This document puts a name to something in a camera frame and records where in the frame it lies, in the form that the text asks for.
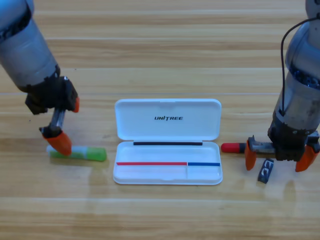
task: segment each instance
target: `red marker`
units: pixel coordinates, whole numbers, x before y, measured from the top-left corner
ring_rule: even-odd
[[[221,145],[221,151],[223,153],[244,154],[245,149],[245,143],[224,143]]]

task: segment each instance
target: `red line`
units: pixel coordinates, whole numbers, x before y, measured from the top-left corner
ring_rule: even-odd
[[[119,166],[187,166],[186,162],[117,162]]]

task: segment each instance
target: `black line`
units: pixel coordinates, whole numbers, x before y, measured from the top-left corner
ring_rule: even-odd
[[[166,142],[166,141],[134,141],[133,145],[162,145],[162,146],[202,146],[202,142]]]

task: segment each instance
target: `black cable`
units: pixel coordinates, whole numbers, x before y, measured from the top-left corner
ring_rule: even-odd
[[[285,35],[282,38],[281,41],[281,64],[282,64],[282,113],[281,115],[285,115],[285,86],[286,86],[286,77],[285,77],[285,62],[284,62],[284,43],[286,40],[286,37],[289,35],[289,33],[294,30],[295,28],[299,27],[302,24],[305,24],[307,22],[312,22],[314,20],[320,20],[320,14],[317,14],[316,17],[306,19],[302,22],[299,22],[297,25],[294,25],[292,28],[290,28]]]

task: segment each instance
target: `blue line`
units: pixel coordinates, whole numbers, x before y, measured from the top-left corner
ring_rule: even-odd
[[[188,166],[220,167],[220,163],[217,163],[217,162],[188,162]]]

